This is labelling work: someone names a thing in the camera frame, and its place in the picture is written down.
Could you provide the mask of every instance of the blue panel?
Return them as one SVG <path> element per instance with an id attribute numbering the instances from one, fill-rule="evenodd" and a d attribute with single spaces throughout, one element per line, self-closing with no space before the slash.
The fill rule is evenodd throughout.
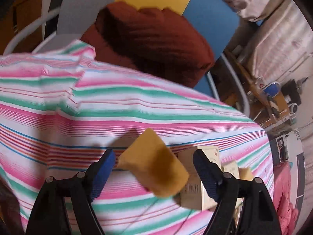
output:
<path id="1" fill-rule="evenodd" d="M 217 60 L 239 26 L 239 17 L 223 0 L 190 0 L 183 16 L 210 44 Z M 212 96 L 204 76 L 195 89 Z"/>
<path id="2" fill-rule="evenodd" d="M 208 96 L 214 97 L 209 80 L 206 75 L 200 79 L 198 84 L 193 88 L 194 90 L 197 90 L 200 93 L 206 94 Z"/>
<path id="3" fill-rule="evenodd" d="M 256 24 L 257 24 L 258 26 L 261 26 L 263 22 L 264 22 L 264 20 L 260 20 L 260 21 L 257 21 Z"/>

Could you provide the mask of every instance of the pink cloth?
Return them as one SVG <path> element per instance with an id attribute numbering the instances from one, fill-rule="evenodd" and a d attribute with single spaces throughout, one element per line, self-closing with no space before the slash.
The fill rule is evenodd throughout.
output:
<path id="1" fill-rule="evenodd" d="M 288 162 L 274 166 L 274 197 L 273 203 L 277 211 L 283 235 L 291 235 L 299 211 L 294 209 L 290 201 L 291 175 Z"/>

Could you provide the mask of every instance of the blue object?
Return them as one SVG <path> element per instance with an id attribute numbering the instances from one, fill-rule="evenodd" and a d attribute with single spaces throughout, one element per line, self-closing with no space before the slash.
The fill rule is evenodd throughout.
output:
<path id="1" fill-rule="evenodd" d="M 239 26 L 239 17 L 223 0 L 190 0 L 183 16 L 209 43 L 215 60 Z M 213 97 L 206 75 L 194 89 Z"/>
<path id="2" fill-rule="evenodd" d="M 264 20 L 260 20 L 260 21 L 257 21 L 256 24 L 257 24 L 258 26 L 261 26 L 263 22 L 264 22 Z"/>
<path id="3" fill-rule="evenodd" d="M 278 95 L 278 93 L 281 90 L 281 85 L 278 82 L 273 82 L 271 84 L 269 84 L 268 86 L 266 86 L 263 89 L 263 92 L 270 97 L 275 97 L 276 95 Z"/>
<path id="4" fill-rule="evenodd" d="M 293 167 L 293 162 L 289 162 L 289 166 L 290 166 L 290 170 L 291 170 Z"/>
<path id="5" fill-rule="evenodd" d="M 108 151 L 107 155 L 106 153 L 103 154 L 101 157 L 104 158 L 104 160 L 99 160 L 98 162 L 102 163 L 101 167 L 98 170 L 98 173 L 93 179 L 92 184 L 92 190 L 90 193 L 90 200 L 93 202 L 93 200 L 100 196 L 101 191 L 108 180 L 110 173 L 115 165 L 115 153 L 112 150 L 107 149 Z"/>

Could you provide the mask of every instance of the black object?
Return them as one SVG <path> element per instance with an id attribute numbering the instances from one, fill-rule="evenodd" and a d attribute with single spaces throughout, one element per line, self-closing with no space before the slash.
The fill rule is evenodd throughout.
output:
<path id="1" fill-rule="evenodd" d="M 51 10 L 56 9 L 57 7 L 60 7 L 62 4 L 62 1 L 63 0 L 51 0 L 48 11 L 51 11 Z M 57 15 L 56 17 L 46 22 L 46 28 L 44 31 L 44 39 L 57 30 L 58 17 L 59 15 Z"/>
<path id="2" fill-rule="evenodd" d="M 201 149 L 194 152 L 193 164 L 208 195 L 212 195 L 218 203 L 203 235 L 281 235 L 272 199 L 260 178 L 246 181 L 236 179 L 228 172 L 223 173 L 216 164 L 208 160 Z M 244 198 L 244 203 L 235 230 L 233 213 L 237 198 Z"/>
<path id="3" fill-rule="evenodd" d="M 277 140 L 278 139 L 273 139 L 270 141 L 270 147 L 271 147 L 271 152 L 272 152 L 272 157 L 273 157 L 273 166 L 281 163 Z"/>
<path id="4" fill-rule="evenodd" d="M 77 224 L 82 235 L 104 235 L 90 205 L 99 196 L 107 173 L 115 163 L 115 154 L 107 149 L 99 161 L 92 163 L 86 172 L 78 172 L 70 179 L 56 180 L 48 177 L 36 198 L 26 235 L 70 235 L 64 197 L 70 197 Z"/>
<path id="5" fill-rule="evenodd" d="M 297 166 L 298 166 L 298 190 L 297 197 L 304 194 L 305 184 L 306 184 L 306 170 L 304 162 L 304 153 L 297 155 Z"/>
<path id="6" fill-rule="evenodd" d="M 299 213 L 300 213 L 300 210 L 302 209 L 303 198 L 304 198 L 304 195 L 302 195 L 301 197 L 298 197 L 295 201 L 295 208 L 299 210 Z"/>
<path id="7" fill-rule="evenodd" d="M 300 94 L 297 90 L 297 84 L 295 83 L 295 80 L 289 80 L 285 85 L 281 87 L 281 92 L 284 96 L 289 95 L 291 102 L 298 104 L 298 106 L 301 104 L 301 98 Z"/>
<path id="8" fill-rule="evenodd" d="M 6 225 L 4 224 L 3 220 L 0 218 L 0 231 L 1 235 L 10 235 L 10 232 Z"/>

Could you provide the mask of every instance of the white pipe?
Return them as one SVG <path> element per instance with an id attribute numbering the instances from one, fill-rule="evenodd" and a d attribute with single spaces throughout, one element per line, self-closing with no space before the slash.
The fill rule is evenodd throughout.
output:
<path id="1" fill-rule="evenodd" d="M 244 90 L 244 88 L 242 87 L 242 84 L 239 80 L 239 78 L 237 77 L 237 74 L 235 73 L 233 67 L 231 66 L 230 62 L 228 61 L 228 59 L 226 58 L 226 56 L 224 55 L 224 53 L 221 54 L 221 58 L 224 62 L 224 64 L 226 65 L 228 71 L 230 72 L 232 78 L 234 79 L 237 89 L 242 97 L 242 106 L 244 108 L 243 110 L 243 114 L 246 115 L 247 117 L 249 117 L 250 115 L 250 103 L 248 101 L 248 97 L 246 95 L 246 92 Z"/>
<path id="2" fill-rule="evenodd" d="M 54 31 L 47 38 L 43 40 L 32 52 L 32 54 L 38 53 L 49 41 L 51 41 L 57 35 L 57 31 Z"/>
<path id="3" fill-rule="evenodd" d="M 31 33 L 33 33 L 38 27 L 40 27 L 46 21 L 51 20 L 52 18 L 56 17 L 59 13 L 60 13 L 60 7 L 49 11 L 49 13 L 45 15 L 44 17 L 38 18 L 34 22 L 30 23 L 22 31 L 20 31 L 17 35 L 13 37 L 13 39 L 9 42 L 9 44 L 5 48 L 3 55 L 6 56 L 8 54 L 11 54 L 14 48 L 16 47 L 16 45 L 19 44 L 24 38 L 26 38 Z"/>
<path id="4" fill-rule="evenodd" d="M 219 93 L 217 92 L 216 86 L 214 84 L 214 81 L 213 81 L 213 78 L 212 78 L 212 75 L 210 72 L 207 73 L 207 78 L 208 78 L 209 84 L 211 86 L 214 98 L 216 100 L 220 100 Z"/>

